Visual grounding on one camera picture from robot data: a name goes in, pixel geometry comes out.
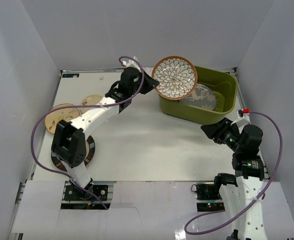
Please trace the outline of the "white petal pattern brown-rim plate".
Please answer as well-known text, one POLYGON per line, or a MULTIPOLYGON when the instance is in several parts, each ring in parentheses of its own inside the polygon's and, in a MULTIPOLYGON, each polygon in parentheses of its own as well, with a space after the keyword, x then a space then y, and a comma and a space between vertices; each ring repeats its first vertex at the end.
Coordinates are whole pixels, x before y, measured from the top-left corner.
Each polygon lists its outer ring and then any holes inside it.
POLYGON ((181 100, 197 86, 198 74, 195 66, 181 56, 167 56, 153 68, 151 77, 159 82, 156 92, 168 100, 181 100))

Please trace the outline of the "grey reindeer snowflake plate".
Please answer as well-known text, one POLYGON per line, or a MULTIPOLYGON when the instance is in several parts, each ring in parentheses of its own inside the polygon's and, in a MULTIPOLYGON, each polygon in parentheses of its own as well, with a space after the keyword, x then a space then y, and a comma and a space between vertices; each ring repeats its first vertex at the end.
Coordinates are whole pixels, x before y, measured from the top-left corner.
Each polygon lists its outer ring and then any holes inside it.
POLYGON ((198 83, 191 94, 179 100, 179 102, 205 110, 214 110, 217 105, 217 98, 209 87, 198 83))

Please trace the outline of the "black striped rim cream plate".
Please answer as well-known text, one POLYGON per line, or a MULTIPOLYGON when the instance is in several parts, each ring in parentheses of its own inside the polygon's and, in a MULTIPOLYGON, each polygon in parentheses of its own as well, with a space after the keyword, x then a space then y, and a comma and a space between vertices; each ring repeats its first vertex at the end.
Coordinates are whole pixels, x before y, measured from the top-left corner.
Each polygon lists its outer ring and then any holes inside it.
MULTIPOLYGON (((85 166, 87 166, 91 162, 91 160, 93 159, 94 154, 95 154, 95 150, 96 150, 95 140, 90 135, 86 140, 86 158, 84 159, 85 166)), ((55 156, 54 153, 51 153, 50 157, 51 157, 52 163, 54 164, 54 166, 57 169, 64 171, 64 172, 67 171, 65 166, 62 164, 62 162, 59 160, 59 158, 55 156)))

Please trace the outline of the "tan bird branch plate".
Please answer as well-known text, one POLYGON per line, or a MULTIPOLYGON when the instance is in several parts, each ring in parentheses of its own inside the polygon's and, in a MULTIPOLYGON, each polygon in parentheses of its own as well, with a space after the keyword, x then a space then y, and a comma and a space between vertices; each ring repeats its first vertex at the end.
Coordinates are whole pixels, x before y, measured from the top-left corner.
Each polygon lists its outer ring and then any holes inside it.
POLYGON ((80 116, 79 110, 71 106, 73 105, 70 103, 63 103, 63 104, 56 105, 52 108, 52 109, 56 109, 61 107, 69 107, 69 108, 64 108, 64 109, 54 111, 45 117, 44 123, 49 133, 51 134, 55 133, 56 126, 59 121, 64 120, 66 122, 69 122, 80 116))

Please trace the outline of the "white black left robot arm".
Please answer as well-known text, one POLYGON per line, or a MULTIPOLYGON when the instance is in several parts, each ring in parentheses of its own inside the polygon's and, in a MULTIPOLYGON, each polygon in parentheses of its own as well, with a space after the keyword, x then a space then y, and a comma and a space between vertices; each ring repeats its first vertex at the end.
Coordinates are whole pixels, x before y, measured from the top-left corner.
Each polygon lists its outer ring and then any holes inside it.
POLYGON ((76 186, 75 193, 86 200, 92 196, 92 178, 85 166, 88 138, 100 125, 128 107, 134 94, 145 95, 155 89, 159 81, 135 67, 126 67, 110 90, 98 103, 81 116, 69 122, 57 123, 51 153, 64 165, 67 174, 76 186))

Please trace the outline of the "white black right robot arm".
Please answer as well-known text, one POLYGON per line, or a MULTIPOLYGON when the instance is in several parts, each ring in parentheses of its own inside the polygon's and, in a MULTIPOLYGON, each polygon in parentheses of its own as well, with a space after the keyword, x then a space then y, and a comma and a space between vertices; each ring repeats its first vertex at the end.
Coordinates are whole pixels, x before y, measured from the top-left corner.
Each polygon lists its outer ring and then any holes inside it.
POLYGON ((266 240, 263 208, 259 193, 264 186, 264 165, 258 155, 263 131, 252 124, 239 130, 228 118, 201 126, 216 144, 225 144, 232 154, 234 174, 219 173, 214 178, 213 195, 222 200, 231 222, 230 240, 266 240))

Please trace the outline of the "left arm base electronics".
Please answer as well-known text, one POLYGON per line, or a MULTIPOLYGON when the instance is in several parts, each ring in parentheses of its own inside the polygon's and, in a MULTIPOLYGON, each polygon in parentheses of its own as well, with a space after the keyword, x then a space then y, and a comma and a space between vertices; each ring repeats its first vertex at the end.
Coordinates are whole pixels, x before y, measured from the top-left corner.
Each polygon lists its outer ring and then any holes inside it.
POLYGON ((108 210, 113 199, 114 184, 114 181, 91 183, 88 191, 93 193, 93 196, 66 181, 60 208, 62 210, 108 210))

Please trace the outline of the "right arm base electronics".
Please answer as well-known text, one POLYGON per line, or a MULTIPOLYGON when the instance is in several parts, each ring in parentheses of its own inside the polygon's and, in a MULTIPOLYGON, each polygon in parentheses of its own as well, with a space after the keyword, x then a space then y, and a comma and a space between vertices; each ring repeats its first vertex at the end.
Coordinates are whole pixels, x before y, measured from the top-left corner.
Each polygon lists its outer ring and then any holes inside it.
POLYGON ((194 183, 190 190, 195 194, 196 208, 199 213, 225 210, 223 200, 213 184, 194 183))

